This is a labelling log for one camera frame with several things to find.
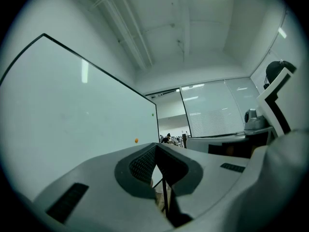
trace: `black pole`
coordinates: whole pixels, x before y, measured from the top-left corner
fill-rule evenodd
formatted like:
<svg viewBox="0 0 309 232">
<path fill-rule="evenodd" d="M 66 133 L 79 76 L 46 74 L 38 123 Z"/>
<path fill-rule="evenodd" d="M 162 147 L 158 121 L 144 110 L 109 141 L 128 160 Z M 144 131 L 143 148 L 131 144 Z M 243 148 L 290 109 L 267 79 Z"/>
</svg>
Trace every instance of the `black pole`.
<svg viewBox="0 0 309 232">
<path fill-rule="evenodd" d="M 165 214 L 166 217 L 169 216 L 169 203 L 168 203 L 168 193 L 166 191 L 166 182 L 165 179 L 162 179 L 162 184 L 163 184 L 163 195 L 164 195 L 164 206 L 165 206 Z"/>
</svg>

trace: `whiteboard frame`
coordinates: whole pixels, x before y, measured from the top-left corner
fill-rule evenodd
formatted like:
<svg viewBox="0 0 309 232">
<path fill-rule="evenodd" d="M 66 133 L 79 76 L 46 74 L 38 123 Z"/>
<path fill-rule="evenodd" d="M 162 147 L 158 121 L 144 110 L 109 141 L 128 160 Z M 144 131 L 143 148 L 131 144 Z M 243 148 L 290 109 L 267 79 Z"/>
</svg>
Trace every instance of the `whiteboard frame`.
<svg viewBox="0 0 309 232">
<path fill-rule="evenodd" d="M 108 73 L 107 71 L 103 70 L 102 68 L 100 68 L 99 66 L 95 65 L 93 62 L 85 59 L 83 56 L 81 56 L 80 54 L 78 54 L 77 52 L 73 51 L 72 49 L 68 48 L 67 46 L 65 46 L 64 44 L 62 44 L 61 42 L 59 42 L 58 40 L 54 39 L 53 37 L 49 36 L 46 33 L 41 34 L 39 37 L 37 37 L 36 39 L 34 39 L 32 42 L 30 42 L 11 62 L 11 64 L 9 65 L 9 67 L 5 70 L 3 76 L 0 79 L 0 88 L 1 85 L 6 77 L 6 75 L 8 74 L 8 72 L 10 71 L 10 69 L 12 68 L 12 66 L 15 64 L 15 62 L 19 59 L 20 56 L 23 55 L 23 53 L 29 48 L 31 47 L 36 41 L 38 41 L 40 38 L 45 37 L 51 41 L 53 41 L 54 43 L 58 44 L 59 46 L 63 47 L 64 49 L 66 49 L 67 51 L 73 53 L 74 55 L 80 57 L 81 59 L 87 61 L 88 63 L 92 64 L 95 68 L 97 68 L 98 70 L 102 71 L 103 73 L 107 74 L 108 76 L 110 76 L 111 78 L 115 79 L 116 81 L 118 81 L 119 83 L 121 83 L 122 85 L 126 86 L 127 88 L 131 89 L 133 92 L 137 93 L 138 95 L 142 96 L 144 99 L 146 99 L 148 102 L 151 102 L 152 104 L 155 105 L 155 113 L 156 113 L 156 125 L 157 125 L 157 131 L 158 131 L 158 139 L 160 142 L 160 135 L 159 135 L 159 123 L 158 123 L 158 113 L 157 113 L 157 109 L 156 109 L 156 104 L 152 101 L 150 101 L 149 99 L 147 99 L 144 95 L 142 95 L 141 93 L 137 92 L 136 90 L 134 90 L 132 87 L 130 87 L 129 85 L 125 84 L 124 82 L 122 82 L 121 80 L 119 80 L 118 78 L 114 77 L 113 75 L 111 75 L 110 73 Z"/>
</svg>

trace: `ceiling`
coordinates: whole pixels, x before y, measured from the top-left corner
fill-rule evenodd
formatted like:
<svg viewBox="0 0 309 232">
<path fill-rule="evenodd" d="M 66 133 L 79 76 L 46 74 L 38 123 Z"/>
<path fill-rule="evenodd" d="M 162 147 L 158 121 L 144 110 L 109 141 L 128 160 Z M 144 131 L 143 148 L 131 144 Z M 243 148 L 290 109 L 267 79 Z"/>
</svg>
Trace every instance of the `ceiling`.
<svg viewBox="0 0 309 232">
<path fill-rule="evenodd" d="M 234 0 L 92 0 L 133 66 L 223 51 Z"/>
</svg>

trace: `person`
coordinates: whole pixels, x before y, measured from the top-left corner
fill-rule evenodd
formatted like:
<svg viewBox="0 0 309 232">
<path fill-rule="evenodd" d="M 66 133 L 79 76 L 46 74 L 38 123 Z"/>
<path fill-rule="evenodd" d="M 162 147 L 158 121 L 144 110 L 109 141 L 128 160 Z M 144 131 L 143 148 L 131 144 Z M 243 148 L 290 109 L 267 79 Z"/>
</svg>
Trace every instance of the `person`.
<svg viewBox="0 0 309 232">
<path fill-rule="evenodd" d="M 167 134 L 167 136 L 163 138 L 162 142 L 166 144 L 173 144 L 173 142 L 170 141 L 169 139 L 170 139 L 170 134 Z"/>
</svg>

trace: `vent slot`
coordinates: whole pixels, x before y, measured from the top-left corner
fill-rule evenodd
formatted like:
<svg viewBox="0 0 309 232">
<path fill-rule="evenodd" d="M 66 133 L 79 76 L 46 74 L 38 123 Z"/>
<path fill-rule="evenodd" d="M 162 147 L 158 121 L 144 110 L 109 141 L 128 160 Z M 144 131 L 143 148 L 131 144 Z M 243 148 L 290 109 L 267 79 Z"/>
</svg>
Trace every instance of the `vent slot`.
<svg viewBox="0 0 309 232">
<path fill-rule="evenodd" d="M 88 188 L 89 186 L 81 183 L 73 184 L 46 213 L 58 222 L 64 223 Z"/>
<path fill-rule="evenodd" d="M 245 170 L 245 167 L 230 164 L 230 163 L 223 163 L 220 167 L 226 168 L 232 171 L 240 172 L 240 173 L 242 173 Z"/>
</svg>

